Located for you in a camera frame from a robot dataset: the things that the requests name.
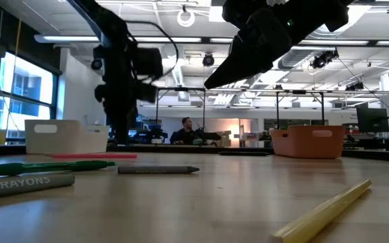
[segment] table surface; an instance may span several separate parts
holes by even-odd
[[[0,157],[0,163],[48,157]],[[190,175],[76,174],[73,186],[0,198],[0,242],[267,242],[363,178],[373,182],[314,242],[389,242],[389,162],[138,154],[118,165],[191,165]]]

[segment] orange storage bin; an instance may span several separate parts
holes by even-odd
[[[274,153],[303,159],[335,159],[342,156],[344,126],[290,126],[273,130]]]

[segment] computer monitor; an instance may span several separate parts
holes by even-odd
[[[360,132],[389,132],[386,109],[357,108]]]

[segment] green marker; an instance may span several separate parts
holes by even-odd
[[[114,166],[115,162],[77,161],[69,163],[7,163],[0,164],[0,176],[17,176],[23,173],[46,171],[88,171]]]

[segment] man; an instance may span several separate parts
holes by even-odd
[[[173,144],[193,144],[195,132],[192,130],[192,120],[189,117],[182,118],[183,128],[172,135]]]

